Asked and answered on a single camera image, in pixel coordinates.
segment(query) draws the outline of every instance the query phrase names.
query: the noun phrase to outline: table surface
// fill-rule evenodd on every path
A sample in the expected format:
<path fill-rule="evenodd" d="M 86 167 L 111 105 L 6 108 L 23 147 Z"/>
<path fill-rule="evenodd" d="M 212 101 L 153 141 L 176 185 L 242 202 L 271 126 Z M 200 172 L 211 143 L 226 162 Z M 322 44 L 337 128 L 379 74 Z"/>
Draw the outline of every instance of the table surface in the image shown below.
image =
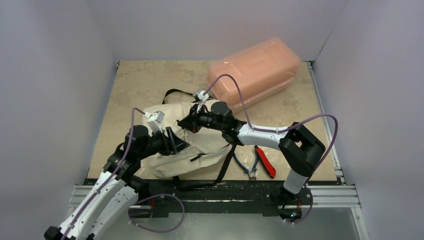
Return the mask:
<path fill-rule="evenodd" d="M 165 92 L 180 89 L 193 93 L 199 88 L 206 89 L 206 76 L 211 61 L 121 61 L 115 82 L 95 144 L 88 178 L 98 178 L 109 156 L 116 146 L 124 141 L 130 128 L 131 109 L 144 109 L 160 105 Z M 173 93 L 167 103 L 191 102 L 193 98 L 182 93 Z M 290 85 L 273 96 L 247 108 L 250 121 L 255 125 L 268 127 L 290 126 L 313 115 L 320 114 L 314 84 L 304 62 Z M 246 120 L 244 112 L 235 117 Z M 135 123 L 141 122 L 142 116 L 136 115 Z M 328 146 L 326 130 L 321 119 L 306 123 L 305 126 Z M 275 149 L 263 148 L 268 160 L 276 169 L 274 180 L 285 180 L 290 167 L 283 154 Z M 237 146 L 239 160 L 249 169 L 255 160 L 253 146 Z M 329 154 L 312 176 L 312 181 L 335 181 L 336 174 Z M 212 180 L 216 179 L 223 161 L 181 175 L 182 179 Z M 157 179 L 149 166 L 149 158 L 141 161 L 141 168 L 135 174 L 144 179 Z M 258 180 L 270 180 L 262 166 L 257 167 Z M 231 161 L 224 180 L 248 180 L 240 167 Z"/>
<path fill-rule="evenodd" d="M 136 218 L 152 229 L 169 229 L 181 213 L 168 218 Z M 294 227 L 281 218 L 261 214 L 187 213 L 181 226 L 167 233 L 146 231 L 128 224 L 125 212 L 106 230 L 102 240 L 360 240 L 350 208 L 312 208 L 310 215 Z"/>

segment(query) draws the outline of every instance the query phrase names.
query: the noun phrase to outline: metal pliers jaw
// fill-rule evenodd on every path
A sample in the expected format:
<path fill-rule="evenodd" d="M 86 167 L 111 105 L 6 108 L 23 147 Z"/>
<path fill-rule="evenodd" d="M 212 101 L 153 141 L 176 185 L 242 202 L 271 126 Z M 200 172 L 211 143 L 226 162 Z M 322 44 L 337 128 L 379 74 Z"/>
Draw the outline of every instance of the metal pliers jaw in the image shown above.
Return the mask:
<path fill-rule="evenodd" d="M 256 181 L 256 173 L 254 171 L 249 172 L 249 180 Z"/>

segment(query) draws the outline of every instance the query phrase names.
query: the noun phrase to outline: pink plastic container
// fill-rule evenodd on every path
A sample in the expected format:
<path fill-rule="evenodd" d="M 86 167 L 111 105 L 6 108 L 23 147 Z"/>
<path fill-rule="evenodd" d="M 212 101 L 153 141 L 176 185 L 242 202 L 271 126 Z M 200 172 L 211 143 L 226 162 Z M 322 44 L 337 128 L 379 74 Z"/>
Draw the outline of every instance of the pink plastic container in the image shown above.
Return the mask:
<path fill-rule="evenodd" d="M 248 107 L 285 89 L 298 72 L 300 62 L 300 58 L 275 37 L 211 64 L 206 80 L 211 84 L 219 75 L 230 74 Z M 222 77 L 212 92 L 234 113 L 243 109 L 236 85 L 229 77 Z"/>

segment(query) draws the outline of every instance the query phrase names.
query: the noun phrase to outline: beige bag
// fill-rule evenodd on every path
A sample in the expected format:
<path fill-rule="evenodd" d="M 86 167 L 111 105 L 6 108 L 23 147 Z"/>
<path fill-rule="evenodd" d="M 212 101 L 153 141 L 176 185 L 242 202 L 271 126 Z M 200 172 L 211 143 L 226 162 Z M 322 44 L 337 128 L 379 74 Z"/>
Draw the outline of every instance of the beige bag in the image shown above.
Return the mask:
<path fill-rule="evenodd" d="M 208 100 L 205 105 L 208 109 L 211 109 L 211 105 L 215 102 L 217 100 Z M 162 128 L 171 127 L 177 137 L 190 144 L 189 147 L 176 155 L 162 156 L 156 154 L 149 157 L 152 172 L 159 178 L 175 177 L 214 165 L 224 159 L 232 149 L 232 146 L 223 139 L 220 131 L 203 127 L 199 132 L 192 133 L 177 125 L 177 120 L 186 117 L 193 105 L 194 103 L 191 102 L 172 103 L 156 105 L 144 110 L 149 113 L 162 111 L 165 114 L 161 123 Z M 147 118 L 143 118 L 141 124 L 148 128 L 150 134 L 152 133 L 147 124 Z"/>

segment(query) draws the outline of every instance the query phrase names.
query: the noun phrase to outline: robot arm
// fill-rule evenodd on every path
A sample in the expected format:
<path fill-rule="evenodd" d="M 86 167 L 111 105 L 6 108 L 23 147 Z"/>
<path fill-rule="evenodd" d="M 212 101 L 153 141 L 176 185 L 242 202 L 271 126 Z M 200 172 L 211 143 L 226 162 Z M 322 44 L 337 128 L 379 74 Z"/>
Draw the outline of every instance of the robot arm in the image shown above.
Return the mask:
<path fill-rule="evenodd" d="M 175 155 L 189 144 L 179 139 L 170 127 L 164 131 L 160 123 L 164 114 L 160 111 L 146 113 L 147 123 L 153 130 L 149 135 L 147 127 L 133 126 L 132 136 L 128 133 L 125 142 L 118 145 L 108 158 L 104 171 L 94 187 L 78 208 L 59 227 L 49 227 L 44 233 L 46 240 L 91 240 L 100 239 L 103 232 L 115 222 L 116 218 L 137 202 L 150 197 L 148 183 L 134 176 L 140 169 L 140 160 L 151 155 Z M 125 161 L 115 172 L 124 150 L 129 148 Z"/>
<path fill-rule="evenodd" d="M 233 145 L 258 145 L 280 150 L 291 167 L 284 189 L 293 195 L 298 194 L 312 176 L 326 150 L 324 144 L 303 125 L 288 131 L 284 131 L 287 126 L 250 126 L 235 118 L 225 102 L 215 102 L 210 111 L 202 101 L 199 102 L 190 109 L 188 116 L 178 122 L 178 126 L 193 133 L 202 127 L 219 130 L 222 137 Z"/>

